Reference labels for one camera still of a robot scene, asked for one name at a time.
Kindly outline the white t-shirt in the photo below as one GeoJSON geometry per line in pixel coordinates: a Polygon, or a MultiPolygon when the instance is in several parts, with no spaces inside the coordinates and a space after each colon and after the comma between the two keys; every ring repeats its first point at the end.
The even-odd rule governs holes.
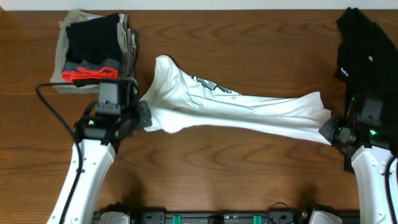
{"type": "Polygon", "coordinates": [[[146,94],[152,125],[147,132],[177,133],[193,126],[244,128],[327,144],[318,132],[331,117],[320,92],[299,98],[242,95],[185,73],[168,56],[156,58],[154,79],[146,94]]]}

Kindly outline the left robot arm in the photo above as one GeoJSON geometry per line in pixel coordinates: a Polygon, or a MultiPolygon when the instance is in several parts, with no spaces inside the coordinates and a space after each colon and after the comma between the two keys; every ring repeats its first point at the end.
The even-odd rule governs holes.
{"type": "Polygon", "coordinates": [[[152,124],[146,101],[90,103],[71,129],[72,157],[49,223],[90,223],[121,141],[152,124]]]}

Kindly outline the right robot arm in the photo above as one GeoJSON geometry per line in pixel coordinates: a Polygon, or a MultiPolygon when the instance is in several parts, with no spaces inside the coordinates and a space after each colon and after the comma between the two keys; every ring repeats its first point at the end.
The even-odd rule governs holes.
{"type": "Polygon", "coordinates": [[[397,156],[392,136],[381,122],[354,116],[330,118],[319,133],[345,156],[345,169],[355,176],[360,223],[397,223],[397,156]]]}

